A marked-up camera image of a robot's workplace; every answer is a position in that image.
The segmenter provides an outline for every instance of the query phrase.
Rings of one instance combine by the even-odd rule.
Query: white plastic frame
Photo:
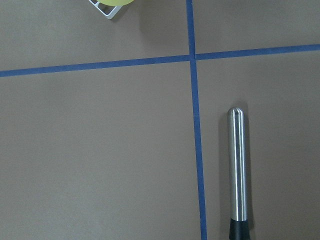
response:
[[[92,5],[95,6],[95,8],[98,9],[107,19],[112,19],[117,14],[117,12],[119,12],[119,10],[122,8],[122,6],[115,6],[109,14],[106,14],[104,11],[102,11],[99,8],[99,4],[100,4],[99,1],[94,3],[91,0],[89,0],[89,2],[92,3]]]

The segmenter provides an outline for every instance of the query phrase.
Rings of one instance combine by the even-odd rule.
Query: black handle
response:
[[[236,221],[231,218],[229,239],[250,240],[248,220]]]

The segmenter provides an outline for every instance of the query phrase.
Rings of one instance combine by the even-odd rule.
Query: metal rod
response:
[[[249,240],[246,186],[246,141],[244,112],[233,107],[228,112],[231,240]]]

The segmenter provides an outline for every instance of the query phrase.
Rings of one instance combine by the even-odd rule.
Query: blue tape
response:
[[[177,63],[177,62],[187,62],[187,61],[189,61],[189,55],[177,55],[177,56],[162,56],[162,57],[151,57],[151,58],[141,58],[141,59],[131,59],[131,60],[120,60],[120,61],[82,63],[82,64],[72,64],[72,65],[62,65],[62,66],[35,67],[35,68],[27,68],[27,69],[0,71],[0,78],[20,76],[20,75],[48,74],[48,73],[68,72],[68,71],[107,69],[107,68]]]
[[[297,52],[319,51],[320,44],[258,48],[236,51],[221,51],[196,54],[196,60],[225,59],[257,55],[287,54]]]
[[[191,75],[191,91],[192,91],[192,107],[193,107],[195,159],[196,159],[198,199],[199,199],[199,211],[200,211],[200,230],[201,230],[201,240],[207,240],[206,197],[205,197],[204,169],[203,169],[203,159],[202,159],[195,26],[194,26],[194,11],[193,11],[192,0],[186,0],[186,13],[187,13],[187,27],[188,27],[188,40],[189,40],[189,54],[190,54],[190,75]]]

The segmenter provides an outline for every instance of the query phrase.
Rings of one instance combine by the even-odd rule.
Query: yellow-green lid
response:
[[[134,0],[98,0],[98,2],[108,6],[122,6],[133,2]]]

